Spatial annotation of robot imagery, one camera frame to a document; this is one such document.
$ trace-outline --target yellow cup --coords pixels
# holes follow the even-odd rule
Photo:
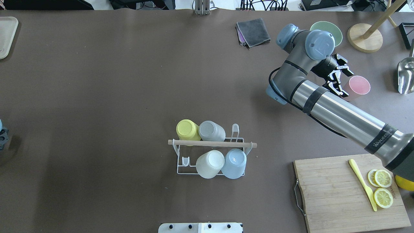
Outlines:
[[[184,119],[177,124],[176,131],[180,140],[200,141],[201,137],[198,135],[198,128],[198,125],[194,122]]]

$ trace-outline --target light blue cup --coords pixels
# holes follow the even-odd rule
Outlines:
[[[230,179],[237,179],[243,175],[246,168],[247,157],[240,149],[231,149],[224,157],[223,175]]]

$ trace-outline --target gray cup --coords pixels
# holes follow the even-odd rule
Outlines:
[[[226,139],[226,132],[223,127],[212,121],[201,123],[198,134],[203,141],[224,141]]]

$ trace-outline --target green bowl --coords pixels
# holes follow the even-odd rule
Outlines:
[[[341,30],[335,24],[331,22],[327,22],[327,21],[316,22],[310,27],[310,30],[311,31],[313,30],[327,31],[330,34],[332,34],[332,36],[335,39],[335,47],[338,46],[342,42]]]

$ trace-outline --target dish rack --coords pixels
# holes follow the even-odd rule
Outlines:
[[[180,172],[180,167],[195,167],[190,163],[190,157],[181,156],[180,164],[180,147],[181,146],[209,146],[209,147],[235,147],[242,148],[242,151],[248,155],[253,148],[257,148],[257,144],[253,142],[245,143],[243,138],[239,138],[239,126],[233,124],[231,128],[231,137],[225,138],[223,142],[218,141],[187,141],[187,140],[168,140],[168,145],[172,145],[177,154],[177,174],[179,175],[198,175],[197,172]]]

